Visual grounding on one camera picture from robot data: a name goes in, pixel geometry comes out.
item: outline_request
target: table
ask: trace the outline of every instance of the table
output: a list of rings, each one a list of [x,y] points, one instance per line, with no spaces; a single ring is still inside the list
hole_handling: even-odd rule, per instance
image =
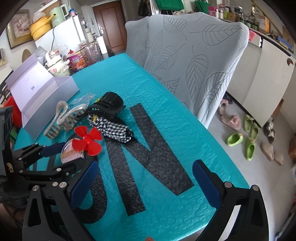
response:
[[[87,67],[73,79],[80,89],[73,98],[118,93],[127,106],[119,116],[138,141],[124,147],[100,142],[99,175],[77,211],[96,240],[144,240],[148,235],[157,241],[180,240],[206,226],[215,209],[193,177],[197,159],[223,181],[249,188],[204,126],[126,54]],[[72,134],[60,133],[53,141],[40,136],[37,142],[51,145]],[[15,149],[34,142],[21,129]],[[44,158],[36,168],[46,170],[48,164]]]

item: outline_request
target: gold picture frame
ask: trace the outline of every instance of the gold picture frame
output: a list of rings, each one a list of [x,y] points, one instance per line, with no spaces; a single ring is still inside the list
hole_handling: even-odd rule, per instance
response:
[[[4,55],[4,49],[0,49],[0,67],[7,64]]]
[[[10,49],[33,40],[29,27],[31,26],[29,10],[19,10],[6,27]]]

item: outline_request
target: red propeller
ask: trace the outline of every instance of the red propeller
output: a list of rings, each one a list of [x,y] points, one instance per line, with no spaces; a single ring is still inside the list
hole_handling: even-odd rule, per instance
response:
[[[101,141],[103,138],[101,132],[96,128],[91,129],[88,133],[86,126],[78,126],[74,131],[83,138],[82,140],[72,140],[72,147],[75,151],[81,152],[85,150],[89,156],[96,156],[101,152],[102,146],[94,140]]]

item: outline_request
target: open gift box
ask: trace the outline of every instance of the open gift box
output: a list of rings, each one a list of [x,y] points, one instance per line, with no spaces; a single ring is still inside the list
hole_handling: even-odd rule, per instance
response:
[[[60,101],[68,101],[78,87],[70,76],[53,77],[33,54],[6,80],[22,113],[23,128],[35,140],[56,113]]]

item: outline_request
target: green bag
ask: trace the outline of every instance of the green bag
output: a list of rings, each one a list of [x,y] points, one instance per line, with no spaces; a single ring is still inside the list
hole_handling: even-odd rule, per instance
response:
[[[184,9],[182,0],[155,0],[159,10],[181,11]]]
[[[195,1],[195,5],[199,12],[204,12],[206,14],[209,14],[209,10],[207,7],[210,6],[210,4],[208,4],[206,0],[197,0]]]

